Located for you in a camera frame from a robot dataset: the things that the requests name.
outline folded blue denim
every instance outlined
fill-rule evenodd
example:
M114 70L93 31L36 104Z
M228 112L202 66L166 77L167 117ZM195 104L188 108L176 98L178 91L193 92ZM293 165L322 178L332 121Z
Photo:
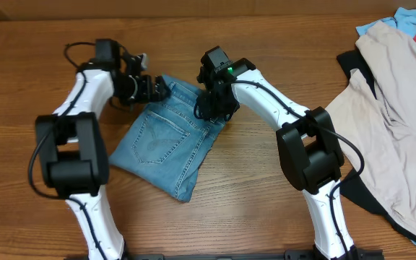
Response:
M194 106L201 90L166 75L163 79L171 96L145 106L109 161L189 202L199 167L225 122L196 119Z

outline denim pocket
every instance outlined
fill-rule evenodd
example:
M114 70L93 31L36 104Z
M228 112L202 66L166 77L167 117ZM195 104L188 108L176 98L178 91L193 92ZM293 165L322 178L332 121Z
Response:
M139 163L163 163L189 134L148 110L132 146L134 155Z

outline wooden tabletop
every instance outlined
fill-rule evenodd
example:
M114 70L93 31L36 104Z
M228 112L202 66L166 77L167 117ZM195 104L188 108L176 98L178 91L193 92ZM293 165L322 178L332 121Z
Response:
M27 184L36 116L52 113L74 84L74 68L62 56L66 43L113 38L131 53L147 53L151 75L194 84L203 53L219 45L232 60L255 63L292 100L315 108L347 85L335 57L354 49L355 26L389 15L0 22L0 259L87 253L67 205L37 197ZM83 46L71 55L83 62L94 52ZM109 154L138 112L105 108L100 128ZM342 171L350 168L347 162ZM35 172L43 186L38 163ZM313 245L306 202L281 171L274 132L245 107L214 143L189 203L113 167L107 191L115 223L136 254L282 253ZM382 217L342 203L359 247L383 249L387 259L416 259L416 247Z

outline white cloth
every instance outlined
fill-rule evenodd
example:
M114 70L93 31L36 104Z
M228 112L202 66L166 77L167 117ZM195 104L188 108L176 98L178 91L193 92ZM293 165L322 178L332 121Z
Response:
M327 107L336 132L362 152L368 190L404 229L416 235L416 43L382 22L356 42L376 80L372 95L363 75ZM346 144L356 169L360 162Z

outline black fabric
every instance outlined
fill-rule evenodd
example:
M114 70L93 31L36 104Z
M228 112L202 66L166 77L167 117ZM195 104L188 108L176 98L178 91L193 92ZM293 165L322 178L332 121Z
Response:
M355 174L355 169L352 169L348 175ZM416 242L416 235L398 225L388 212L381 206L375 197L369 192L360 177L354 178L352 181L345 183L339 188L341 195L349 199L354 204L367 210L368 212L380 215L386 218L393 229L403 235L404 237Z
M370 90L372 90L373 96L376 98L375 79L359 49L356 48L353 51L341 53L337 56L337 60L348 80L351 78L351 69L359 69L360 73L365 77Z

